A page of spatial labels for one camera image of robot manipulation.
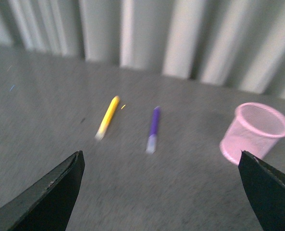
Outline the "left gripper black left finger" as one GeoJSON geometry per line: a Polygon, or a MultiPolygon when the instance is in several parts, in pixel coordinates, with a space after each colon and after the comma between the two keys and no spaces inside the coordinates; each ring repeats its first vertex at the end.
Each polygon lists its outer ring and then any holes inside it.
{"type": "Polygon", "coordinates": [[[76,203],[85,162],[82,151],[0,208],[0,231],[64,231],[76,203]]]}

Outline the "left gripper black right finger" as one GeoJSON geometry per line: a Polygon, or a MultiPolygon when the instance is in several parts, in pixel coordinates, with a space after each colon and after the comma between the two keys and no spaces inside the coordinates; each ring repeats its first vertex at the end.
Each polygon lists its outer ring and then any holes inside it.
{"type": "Polygon", "coordinates": [[[248,151],[238,164],[250,205],[264,231],[285,231],[285,173],[248,151]]]}

